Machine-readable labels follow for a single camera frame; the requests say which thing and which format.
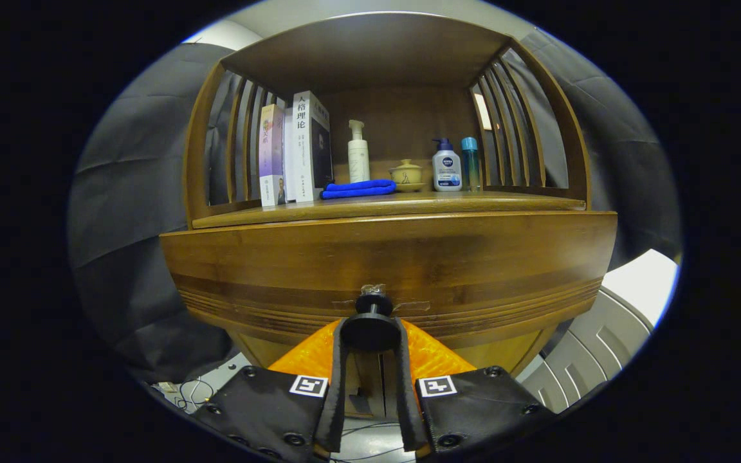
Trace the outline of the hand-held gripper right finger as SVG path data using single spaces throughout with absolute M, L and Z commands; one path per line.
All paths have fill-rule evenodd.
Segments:
M 395 322 L 399 423 L 417 460 L 500 460 L 556 420 L 503 367 L 471 366 L 413 323 Z

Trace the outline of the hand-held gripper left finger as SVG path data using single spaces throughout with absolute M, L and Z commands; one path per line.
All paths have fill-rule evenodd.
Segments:
M 343 325 L 329 323 L 269 367 L 241 367 L 194 419 L 262 462 L 326 462 L 345 421 Z

